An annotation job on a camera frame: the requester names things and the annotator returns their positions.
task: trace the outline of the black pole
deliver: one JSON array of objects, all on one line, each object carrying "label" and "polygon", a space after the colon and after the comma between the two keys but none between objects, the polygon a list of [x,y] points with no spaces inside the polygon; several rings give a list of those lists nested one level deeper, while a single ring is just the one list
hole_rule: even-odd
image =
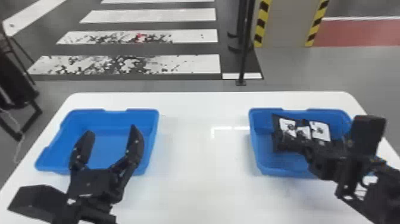
[{"label": "black pole", "polygon": [[247,20],[246,20],[246,31],[244,35],[244,42],[242,44],[242,64],[240,67],[239,79],[236,81],[237,86],[245,86],[245,69],[247,60],[247,49],[249,47],[251,26],[253,24],[253,13],[254,13],[255,0],[249,0],[248,10],[247,10]]},{"label": "black pole", "polygon": [[245,31],[246,5],[247,5],[246,0],[239,0],[239,12],[237,15],[237,26],[236,26],[237,42],[239,44],[243,42],[243,35]]},{"label": "black pole", "polygon": [[240,43],[243,40],[244,33],[244,23],[246,16],[246,0],[239,0],[239,8],[237,9],[237,19],[236,19],[236,27],[232,27],[231,30],[228,31],[228,37],[230,38],[239,38]]}]

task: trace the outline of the chair leg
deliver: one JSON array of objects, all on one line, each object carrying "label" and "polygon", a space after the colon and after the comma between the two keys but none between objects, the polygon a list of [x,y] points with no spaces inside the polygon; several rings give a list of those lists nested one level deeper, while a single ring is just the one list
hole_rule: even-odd
[{"label": "chair leg", "polygon": [[17,40],[15,40],[13,37],[9,37],[14,43],[15,45],[22,51],[22,53],[24,53],[24,55],[26,56],[26,58],[29,59],[30,62],[35,63],[35,61],[33,61],[33,59],[30,57],[30,55],[24,50],[24,48],[22,48],[22,46],[17,42]]}]

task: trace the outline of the cable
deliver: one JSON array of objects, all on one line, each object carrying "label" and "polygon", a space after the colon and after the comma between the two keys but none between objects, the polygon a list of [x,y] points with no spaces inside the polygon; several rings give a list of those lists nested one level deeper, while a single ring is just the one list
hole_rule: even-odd
[{"label": "cable", "polygon": [[22,132],[21,125],[19,124],[19,122],[17,121],[17,119],[15,119],[15,118],[13,117],[13,115],[12,115],[9,111],[4,110],[4,109],[1,108],[1,107],[0,107],[0,111],[1,111],[1,112],[4,112],[5,114],[8,115],[8,117],[15,123],[15,126],[17,127],[18,133],[21,134],[21,140],[20,140],[20,142],[18,142],[17,148],[15,149],[14,158],[12,158],[12,161],[13,161],[15,164],[19,164],[20,161],[17,160],[17,159],[18,159],[18,155],[19,155],[19,153],[20,153],[20,151],[21,151],[21,148],[22,148],[22,143],[23,143],[24,140],[25,140],[25,134]]}]

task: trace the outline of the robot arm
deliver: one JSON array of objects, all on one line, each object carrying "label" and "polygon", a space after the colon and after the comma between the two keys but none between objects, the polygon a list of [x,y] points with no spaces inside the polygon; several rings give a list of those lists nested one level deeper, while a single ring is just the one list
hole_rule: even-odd
[{"label": "robot arm", "polygon": [[23,186],[8,209],[51,224],[78,224],[81,220],[116,224],[110,211],[122,200],[125,186],[142,159],[143,136],[132,125],[124,156],[107,169],[87,166],[94,142],[95,134],[87,131],[75,144],[66,194],[47,185]]},{"label": "robot arm", "polygon": [[[282,118],[274,115],[278,123]],[[280,128],[275,125],[274,152],[302,154],[308,170],[321,180],[337,183],[335,196],[375,224],[400,223],[400,171],[391,168],[376,156],[386,120],[374,116],[356,116],[351,130],[343,139],[326,141],[315,137],[317,129],[307,120],[290,120],[296,125]],[[304,134],[309,126],[310,135]],[[375,183],[366,185],[364,178],[372,174]]]}]

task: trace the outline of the floor marking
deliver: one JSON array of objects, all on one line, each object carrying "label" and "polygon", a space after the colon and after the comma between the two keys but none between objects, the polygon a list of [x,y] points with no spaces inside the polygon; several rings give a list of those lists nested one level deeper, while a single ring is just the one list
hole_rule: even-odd
[{"label": "floor marking", "polygon": [[155,55],[155,56],[41,56],[31,68],[31,74],[217,74],[220,75],[220,56]]},{"label": "floor marking", "polygon": [[38,0],[19,13],[5,19],[3,21],[5,33],[7,36],[14,36],[65,1],[66,0]]},{"label": "floor marking", "polygon": [[102,4],[137,4],[137,3],[176,3],[176,2],[214,2],[214,0],[103,0]]},{"label": "floor marking", "polygon": [[215,8],[175,10],[93,10],[80,23],[215,21]]},{"label": "floor marking", "polygon": [[215,29],[204,30],[107,30],[69,31],[59,45],[137,43],[216,43]]},{"label": "floor marking", "polygon": [[355,21],[364,21],[364,20],[400,20],[400,16],[361,16],[361,17],[325,17],[323,21],[341,21],[341,20],[355,20]]},{"label": "floor marking", "polygon": [[[238,79],[239,73],[222,73],[222,79]],[[245,73],[245,79],[262,79],[263,76],[259,72]]]}]

